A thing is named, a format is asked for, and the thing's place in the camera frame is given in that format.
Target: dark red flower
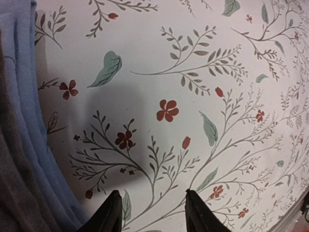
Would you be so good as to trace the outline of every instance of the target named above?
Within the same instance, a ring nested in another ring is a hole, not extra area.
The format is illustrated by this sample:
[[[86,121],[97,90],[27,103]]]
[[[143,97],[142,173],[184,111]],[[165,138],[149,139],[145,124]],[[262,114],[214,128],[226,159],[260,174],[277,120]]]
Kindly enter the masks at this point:
[[[244,218],[248,212],[249,212],[249,209],[244,208],[244,209],[238,214],[238,219]]]
[[[76,141],[78,141],[79,139],[80,139],[81,137],[80,136],[78,136],[77,134],[76,135],[74,135],[74,140],[76,140]]]
[[[223,186],[220,185],[219,187],[214,187],[213,188],[213,193],[211,194],[210,198],[213,199],[213,198],[218,198],[220,197],[220,194],[223,193]]]
[[[117,134],[118,138],[115,141],[116,145],[119,145],[120,149],[125,149],[127,146],[128,147],[133,147],[133,142],[130,140],[132,138],[132,132],[127,130],[125,134],[122,132],[119,132]]]
[[[247,18],[246,19],[247,19],[248,22],[252,23],[253,18],[249,14],[247,14]]]
[[[256,115],[257,122],[262,122],[264,115],[265,115],[264,111],[258,110]]]
[[[219,87],[217,87],[214,91],[216,91],[219,98],[223,97],[223,91]]]
[[[295,36],[294,36],[294,38],[298,41],[299,40],[299,35],[298,35],[298,33],[295,31]]]
[[[190,145],[191,142],[191,138],[190,137],[185,137],[184,141],[183,141],[183,149],[187,149],[188,146]]]
[[[165,118],[167,122],[172,122],[174,119],[173,117],[179,113],[179,109],[176,108],[176,105],[176,101],[169,101],[168,103],[166,100],[160,101],[160,107],[162,110],[156,113],[158,121],[162,121]]]
[[[76,86],[76,81],[71,80],[69,83],[69,87],[67,86],[66,83],[62,82],[59,86],[60,90],[66,90],[64,94],[62,95],[63,99],[68,100],[70,95],[75,97],[78,94],[78,90],[74,89]]]
[[[116,19],[116,18],[118,18],[118,15],[115,14],[115,13],[110,13],[110,14],[108,15],[108,18],[110,18],[110,19]]]
[[[90,200],[92,196],[93,196],[92,190],[91,189],[87,190],[85,197]]]

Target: red flower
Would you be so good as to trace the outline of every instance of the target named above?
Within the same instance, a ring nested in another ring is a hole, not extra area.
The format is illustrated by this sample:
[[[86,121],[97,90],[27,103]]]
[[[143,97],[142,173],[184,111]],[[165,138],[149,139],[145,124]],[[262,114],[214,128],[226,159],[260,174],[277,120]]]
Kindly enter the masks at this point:
[[[190,141],[191,141],[191,138],[190,137],[186,137],[183,141],[183,149],[187,149],[188,146],[190,145]]]
[[[216,91],[219,98],[223,97],[223,91],[219,87],[217,87],[214,91]]]
[[[133,147],[133,142],[130,140],[132,138],[132,132],[127,130],[126,134],[123,134],[122,132],[119,132],[117,134],[118,138],[115,141],[116,145],[119,145],[120,149],[125,149],[128,147]]]
[[[299,40],[299,35],[298,35],[298,33],[295,31],[295,36],[294,36],[294,38],[298,41]]]
[[[91,189],[87,190],[85,197],[90,200],[92,196],[93,196],[92,190]]]
[[[248,22],[252,23],[253,18],[252,18],[252,16],[249,16],[249,14],[247,14],[246,19],[247,19]]]
[[[80,139],[81,137],[80,136],[78,136],[77,134],[76,135],[74,135],[74,140],[76,140],[76,141],[78,141],[79,139]]]
[[[169,101],[167,104],[166,100],[160,101],[160,107],[162,110],[156,113],[158,121],[162,121],[165,117],[167,122],[172,122],[174,119],[173,117],[179,113],[179,109],[176,108],[176,105],[176,101]]]
[[[220,194],[223,193],[223,186],[220,185],[219,187],[214,187],[213,188],[213,193],[211,194],[210,198],[213,199],[213,198],[218,198],[220,197]]]
[[[115,13],[110,13],[110,14],[108,15],[108,18],[110,18],[110,19],[116,19],[116,18],[118,18],[118,15],[115,14]]]
[[[76,81],[71,80],[69,83],[69,87],[66,83],[62,82],[59,86],[60,90],[66,90],[64,94],[62,95],[63,99],[67,100],[70,97],[70,94],[75,97],[78,94],[78,90],[74,89],[76,86]]]
[[[264,111],[259,110],[256,115],[257,122],[262,122],[264,115],[265,115]]]
[[[244,218],[248,212],[249,212],[249,209],[244,208],[244,209],[238,214],[238,219]]]

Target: floral pattern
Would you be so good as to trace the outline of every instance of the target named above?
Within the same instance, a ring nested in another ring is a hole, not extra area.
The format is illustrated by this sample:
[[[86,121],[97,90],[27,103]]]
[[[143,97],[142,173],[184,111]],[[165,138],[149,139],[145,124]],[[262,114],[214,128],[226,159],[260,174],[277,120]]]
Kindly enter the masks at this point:
[[[117,188],[123,230],[184,232],[190,188],[231,231],[281,222],[309,184],[308,1],[39,3],[49,144],[88,211]]]

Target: folded cloth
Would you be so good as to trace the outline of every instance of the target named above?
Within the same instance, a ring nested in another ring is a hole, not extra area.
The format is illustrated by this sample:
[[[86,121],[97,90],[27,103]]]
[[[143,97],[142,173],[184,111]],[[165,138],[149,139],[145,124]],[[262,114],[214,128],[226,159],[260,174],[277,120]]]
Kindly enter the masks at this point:
[[[0,36],[1,231],[60,232],[23,153],[4,69]]]
[[[39,188],[61,229],[71,232],[89,217],[74,197],[47,146],[35,75],[35,8],[36,2],[31,0],[0,1],[7,86],[23,150]]]

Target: blue fabric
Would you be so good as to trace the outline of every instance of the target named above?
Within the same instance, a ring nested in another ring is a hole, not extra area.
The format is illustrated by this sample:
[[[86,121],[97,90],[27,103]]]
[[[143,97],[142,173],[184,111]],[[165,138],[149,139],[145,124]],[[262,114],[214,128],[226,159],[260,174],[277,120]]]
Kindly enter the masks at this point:
[[[89,217],[74,197],[47,146],[36,82],[33,0],[0,0],[0,30],[7,85],[23,149],[39,188],[63,231],[76,231]]]

